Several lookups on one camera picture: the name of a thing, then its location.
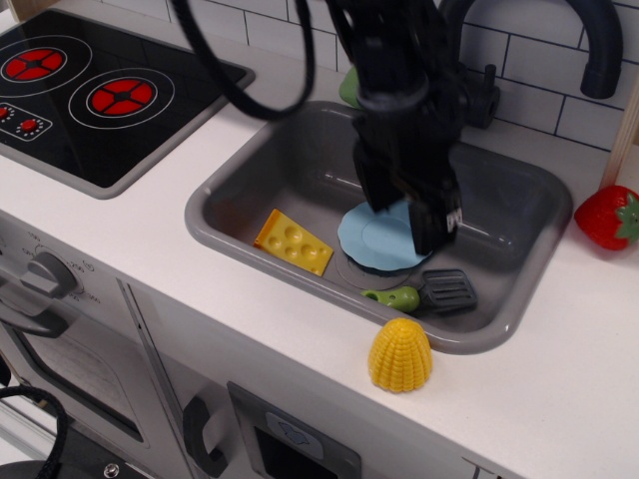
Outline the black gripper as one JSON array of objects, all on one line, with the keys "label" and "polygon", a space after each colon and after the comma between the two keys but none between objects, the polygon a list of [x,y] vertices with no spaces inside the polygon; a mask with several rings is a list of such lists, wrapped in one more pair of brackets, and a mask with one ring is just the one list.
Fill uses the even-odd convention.
[{"label": "black gripper", "polygon": [[449,151],[460,135],[467,92],[455,74],[404,94],[371,90],[358,74],[361,114],[353,121],[353,162],[366,201],[378,213],[404,197],[415,251],[454,241],[462,200]]}]

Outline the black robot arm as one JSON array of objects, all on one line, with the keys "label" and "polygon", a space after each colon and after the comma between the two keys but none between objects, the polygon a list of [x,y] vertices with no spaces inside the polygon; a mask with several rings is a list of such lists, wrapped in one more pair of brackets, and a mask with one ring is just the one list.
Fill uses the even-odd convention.
[{"label": "black robot arm", "polygon": [[461,195],[449,151],[468,105],[445,21],[431,1],[331,1],[358,79],[353,162],[370,207],[409,202],[414,249],[452,242]]}]

